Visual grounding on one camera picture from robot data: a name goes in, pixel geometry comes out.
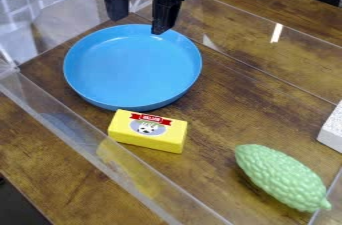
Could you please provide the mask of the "blue round tray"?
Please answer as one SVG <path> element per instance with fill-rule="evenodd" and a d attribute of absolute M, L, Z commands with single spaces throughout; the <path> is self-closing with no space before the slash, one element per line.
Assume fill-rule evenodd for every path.
<path fill-rule="evenodd" d="M 104 28 L 83 37 L 63 61 L 64 80 L 92 105 L 148 111 L 188 92 L 203 67 L 193 42 L 169 30 L 153 35 L 147 24 Z"/>

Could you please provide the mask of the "yellow butter block toy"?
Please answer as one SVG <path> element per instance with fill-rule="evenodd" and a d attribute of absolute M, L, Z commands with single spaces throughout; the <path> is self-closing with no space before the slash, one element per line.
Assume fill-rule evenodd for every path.
<path fill-rule="evenodd" d="M 107 133 L 120 143 L 180 154 L 187 126 L 185 121 L 119 109 Z"/>

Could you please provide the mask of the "white foam block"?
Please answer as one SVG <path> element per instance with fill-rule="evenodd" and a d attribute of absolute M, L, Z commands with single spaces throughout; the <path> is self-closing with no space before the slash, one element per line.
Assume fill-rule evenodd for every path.
<path fill-rule="evenodd" d="M 320 127 L 316 140 L 342 154 L 342 100 Z"/>

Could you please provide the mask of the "green bitter gourd toy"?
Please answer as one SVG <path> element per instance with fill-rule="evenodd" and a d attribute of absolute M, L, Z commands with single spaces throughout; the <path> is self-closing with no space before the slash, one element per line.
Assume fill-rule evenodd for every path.
<path fill-rule="evenodd" d="M 331 209 L 320 177 L 291 156 L 244 144 L 235 148 L 235 159 L 254 184 L 283 204 L 303 212 Z"/>

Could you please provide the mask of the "clear acrylic enclosure wall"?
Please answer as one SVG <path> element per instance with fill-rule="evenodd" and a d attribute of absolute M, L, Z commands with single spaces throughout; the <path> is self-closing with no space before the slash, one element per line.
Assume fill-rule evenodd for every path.
<path fill-rule="evenodd" d="M 188 0 L 177 30 L 200 78 L 161 109 L 188 124 L 181 154 L 113 143 L 112 114 L 63 78 L 73 43 L 109 24 L 101 0 L 65 0 L 33 25 L 38 54 L 0 55 L 0 175 L 53 225 L 342 225 L 342 153 L 319 129 L 342 101 L 342 8 L 315 0 Z M 322 177 L 331 209 L 302 213 L 250 181 L 234 149 L 290 154 Z"/>

